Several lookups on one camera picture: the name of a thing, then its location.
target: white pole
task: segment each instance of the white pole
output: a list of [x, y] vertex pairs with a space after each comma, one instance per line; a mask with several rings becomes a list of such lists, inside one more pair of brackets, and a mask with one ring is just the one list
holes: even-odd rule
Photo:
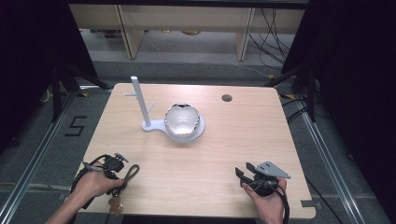
[[137, 77], [131, 77], [132, 84], [134, 84], [134, 93], [136, 93], [137, 101], [139, 102], [140, 109], [142, 110], [143, 118], [145, 119], [146, 126], [151, 126], [149, 119], [149, 112], [146, 108], [145, 100], [143, 99], [142, 91], [140, 90], [139, 80]]

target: gray carpet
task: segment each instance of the gray carpet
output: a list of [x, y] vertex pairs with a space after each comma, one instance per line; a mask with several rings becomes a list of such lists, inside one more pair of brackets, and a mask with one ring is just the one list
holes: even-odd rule
[[[268, 75], [279, 76], [279, 71], [265, 66], [247, 66], [241, 68], [230, 64], [203, 63], [94, 63], [99, 78], [107, 84], [130, 82], [130, 76], [138, 76], [142, 83], [176, 83], [229, 86], [262, 86], [269, 81]], [[293, 79], [279, 84], [279, 94], [290, 93]], [[78, 78], [81, 85], [91, 83]], [[21, 205], [11, 223], [43, 223], [62, 203], [72, 180], [78, 170], [85, 150], [90, 143], [94, 129], [106, 106], [108, 92], [90, 92], [87, 97], [77, 97], [68, 109], [64, 121], [53, 140], [49, 152], [37, 171], [32, 187], [23, 197]], [[296, 112], [297, 102], [284, 106], [285, 116]], [[354, 161], [347, 158], [347, 148], [336, 129], [322, 109], [316, 105], [317, 125], [323, 138], [331, 149], [343, 177], [361, 209], [367, 223], [389, 223], [375, 196]], [[10, 192], [10, 184], [15, 183], [25, 164], [32, 157], [41, 138], [50, 125], [51, 102], [37, 108], [30, 122], [19, 135], [21, 144], [8, 148], [0, 157], [1, 191], [3, 201]], [[69, 128], [75, 116], [83, 116], [75, 124], [84, 126], [80, 136], [65, 136], [78, 130]], [[350, 223], [347, 212], [318, 154], [312, 137], [303, 118], [297, 117], [290, 123], [290, 131], [300, 157], [306, 177], [315, 185], [336, 214], [344, 223]], [[54, 189], [44, 189], [41, 185], [52, 185]], [[337, 223], [330, 209], [310, 187], [317, 203], [317, 215], [310, 220], [291, 220], [290, 223]], [[122, 217], [111, 217], [108, 223], [121, 223]], [[106, 215], [79, 214], [77, 223], [106, 223]]]

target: white stand base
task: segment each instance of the white stand base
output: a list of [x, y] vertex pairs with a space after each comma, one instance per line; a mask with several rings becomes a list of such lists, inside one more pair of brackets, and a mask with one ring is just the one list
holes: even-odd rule
[[190, 143], [197, 139], [201, 134], [204, 132], [205, 129], [205, 121], [202, 116], [200, 116], [200, 125], [198, 126], [198, 129], [195, 130], [195, 134], [189, 136], [189, 137], [175, 137], [172, 134], [168, 132], [168, 130], [165, 127], [165, 121], [163, 119], [151, 119], [151, 125], [148, 127], [146, 125], [146, 122], [142, 122], [142, 129], [147, 132], [163, 132], [168, 136], [171, 140], [178, 142], [178, 143]]

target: wooden table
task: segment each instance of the wooden table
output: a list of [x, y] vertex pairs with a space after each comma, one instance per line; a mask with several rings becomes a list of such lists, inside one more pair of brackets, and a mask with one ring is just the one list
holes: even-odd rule
[[[140, 172], [121, 194], [123, 214], [187, 217], [257, 217], [240, 188], [235, 167], [251, 176], [246, 162], [271, 161], [291, 175], [288, 180], [290, 218], [312, 218], [304, 173], [275, 89], [257, 87], [141, 84], [151, 119], [163, 119], [175, 103], [194, 106], [205, 118], [205, 131], [183, 145], [165, 134], [145, 133], [137, 99], [123, 96], [133, 85], [115, 86], [84, 161], [120, 152], [130, 162], [124, 177], [137, 163]], [[229, 94], [231, 102], [222, 96]], [[110, 196], [96, 198], [81, 212], [107, 213]]]

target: controller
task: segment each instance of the controller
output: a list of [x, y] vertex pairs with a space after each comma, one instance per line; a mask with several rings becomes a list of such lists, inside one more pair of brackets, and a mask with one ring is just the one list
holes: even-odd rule
[[[100, 159], [104, 158], [105, 161], [103, 162], [102, 166], [93, 166], [97, 161]], [[82, 168], [76, 178], [73, 181], [72, 187], [70, 189], [70, 193], [73, 192], [75, 189], [78, 181], [85, 175], [87, 174], [88, 171], [94, 170], [94, 171], [103, 171], [105, 173], [105, 176], [109, 179], [119, 179], [116, 175], [122, 168], [124, 167], [123, 162], [126, 161], [128, 162], [120, 153], [115, 153], [115, 156], [109, 156], [109, 155], [102, 155], [95, 160], [93, 160], [90, 163], [83, 162], [82, 164], [84, 165], [84, 168]], [[109, 195], [112, 193], [113, 190], [118, 190], [118, 189], [124, 189], [126, 187], [126, 184], [122, 184], [121, 187], [110, 189], [106, 194]], [[91, 204], [94, 198], [91, 198], [82, 208], [87, 209], [88, 206]]]
[[254, 166], [251, 163], [246, 163], [247, 169], [254, 174], [253, 179], [244, 175], [244, 172], [235, 167], [235, 174], [242, 183], [250, 185], [256, 193], [262, 197], [272, 194], [277, 188], [277, 177], [290, 179], [290, 175], [279, 169], [270, 161]]

